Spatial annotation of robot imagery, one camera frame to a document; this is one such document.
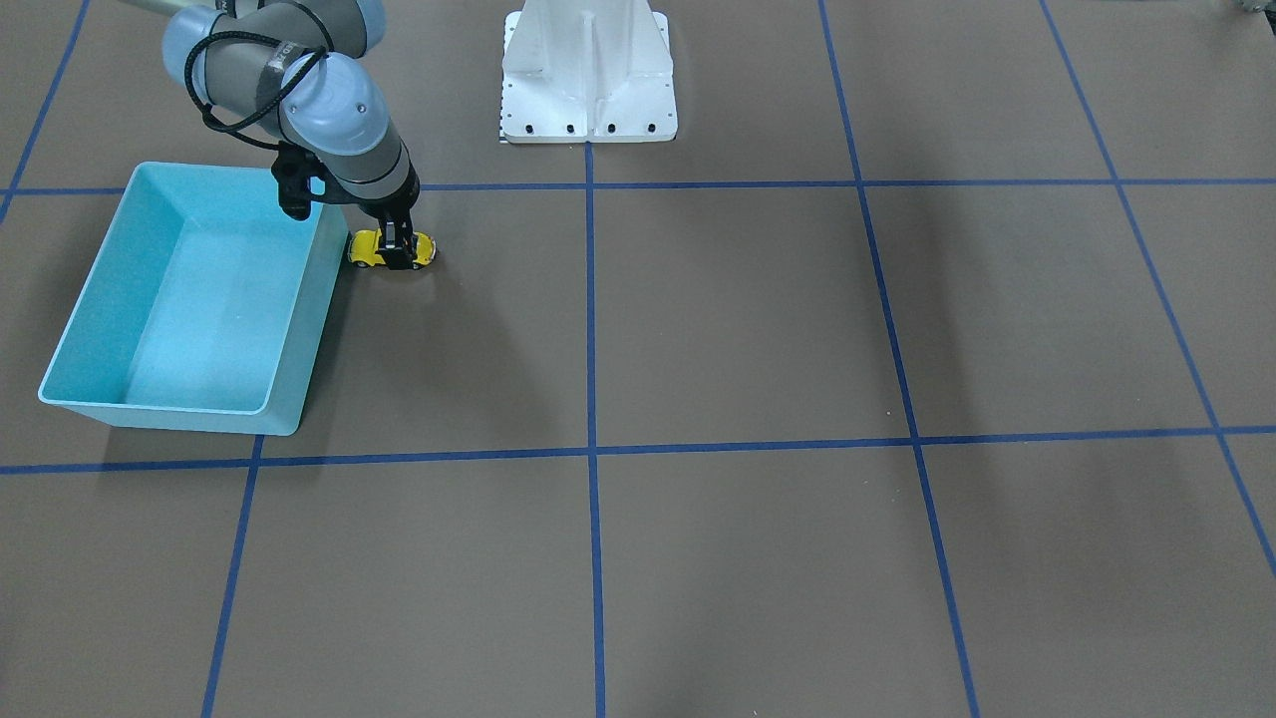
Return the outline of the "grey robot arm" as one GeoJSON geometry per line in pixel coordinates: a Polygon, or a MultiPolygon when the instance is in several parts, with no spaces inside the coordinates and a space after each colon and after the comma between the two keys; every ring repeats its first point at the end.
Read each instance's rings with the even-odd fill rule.
{"type": "Polygon", "coordinates": [[[212,133],[271,150],[277,201],[305,221],[316,203],[376,222],[353,233],[360,267],[419,270],[435,259],[415,231],[420,179],[361,59],[387,33],[379,1],[143,1],[165,17],[162,60],[212,133]]]}

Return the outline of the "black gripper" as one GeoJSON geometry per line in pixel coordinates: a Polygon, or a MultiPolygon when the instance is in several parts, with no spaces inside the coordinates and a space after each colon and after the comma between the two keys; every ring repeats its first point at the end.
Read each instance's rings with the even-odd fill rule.
{"type": "Polygon", "coordinates": [[[419,237],[412,209],[419,203],[419,176],[383,176],[369,181],[345,180],[345,190],[379,224],[376,255],[388,270],[419,267],[419,237]]]}

